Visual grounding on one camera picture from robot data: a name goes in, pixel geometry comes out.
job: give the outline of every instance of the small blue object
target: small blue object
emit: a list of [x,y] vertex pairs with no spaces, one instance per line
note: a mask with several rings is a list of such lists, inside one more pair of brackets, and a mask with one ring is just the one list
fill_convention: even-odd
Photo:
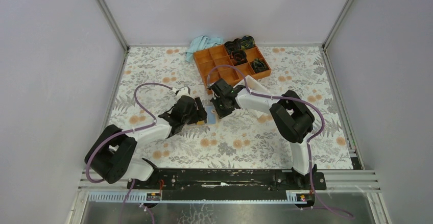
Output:
[[211,48],[217,45],[223,44],[223,39],[214,37],[209,38],[207,36],[200,36],[195,38],[191,45],[189,45],[189,49],[186,51],[186,61],[193,62],[193,53],[197,51],[201,51],[203,49]]

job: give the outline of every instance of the floor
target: floor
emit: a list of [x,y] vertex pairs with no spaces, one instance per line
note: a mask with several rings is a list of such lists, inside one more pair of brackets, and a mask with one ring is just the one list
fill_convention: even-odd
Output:
[[[343,219],[327,210],[300,211],[288,204],[158,204],[151,210],[155,223],[169,224],[374,223],[368,199],[362,193],[323,193],[320,196],[326,204],[351,212],[355,220]],[[118,223],[120,207],[121,203],[88,202],[82,224]],[[152,220],[138,204],[130,203],[125,205],[122,223],[152,223]]]
[[[318,47],[259,47],[272,73],[259,80],[273,94],[294,90],[317,106],[326,120],[324,132],[311,141],[318,169],[352,169],[336,103]],[[135,104],[133,92],[145,82],[172,87],[189,86],[193,96],[211,105],[195,63],[185,61],[185,47],[132,47],[120,81],[109,123],[122,129],[150,123]],[[168,110],[174,95],[159,86],[143,87],[138,98],[156,115]],[[315,115],[314,131],[320,127]],[[290,146],[270,115],[257,117],[236,110],[212,125],[184,128],[172,138],[136,149],[134,158],[148,158],[159,167],[185,168],[291,168]]]

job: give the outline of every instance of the floral tablecloth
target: floral tablecloth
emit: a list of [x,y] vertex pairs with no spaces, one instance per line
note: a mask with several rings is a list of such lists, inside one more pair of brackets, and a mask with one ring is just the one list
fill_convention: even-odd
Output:
[[[326,127],[311,141],[319,169],[352,169],[336,103],[318,47],[260,47],[272,73],[259,80],[273,94],[294,90],[323,113]],[[135,104],[137,85],[159,82],[172,87],[189,86],[193,96],[211,105],[195,63],[185,62],[185,47],[132,47],[111,113],[110,123],[122,129],[150,123]],[[145,86],[141,103],[155,115],[168,110],[174,94],[160,86]],[[312,110],[320,126],[318,114]],[[180,134],[138,146],[134,158],[148,158],[158,167],[185,168],[291,168],[292,153],[271,115],[259,118],[247,110],[235,110],[215,125],[185,128]]]

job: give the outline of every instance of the wooden tray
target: wooden tray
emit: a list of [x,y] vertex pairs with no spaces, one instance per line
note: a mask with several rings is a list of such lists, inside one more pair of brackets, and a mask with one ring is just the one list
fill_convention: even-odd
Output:
[[[250,75],[256,80],[267,77],[271,75],[271,67],[269,67],[268,62],[263,58],[260,50],[255,46],[251,49],[246,49],[247,63],[235,66],[239,69],[245,76]],[[268,70],[255,73],[251,67],[251,62],[254,59],[259,58],[263,60],[268,66]],[[200,76],[203,79],[204,86],[207,89],[207,76],[209,72],[218,65],[227,64],[233,66],[230,56],[228,55],[224,45],[218,45],[209,49],[204,49],[202,51],[194,52],[194,60],[196,62],[197,68],[199,69]],[[210,83],[223,78],[229,85],[234,86],[242,79],[242,75],[238,74],[236,70],[229,67],[219,67],[210,75]]]

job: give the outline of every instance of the gray wall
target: gray wall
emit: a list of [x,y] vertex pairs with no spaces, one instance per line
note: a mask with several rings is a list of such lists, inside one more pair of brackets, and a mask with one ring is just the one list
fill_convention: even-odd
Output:
[[329,53],[394,223],[433,212],[433,0],[356,0]]
[[64,223],[123,51],[94,0],[0,0],[0,222]]
[[189,44],[200,35],[322,43],[346,0],[106,0],[129,44]]

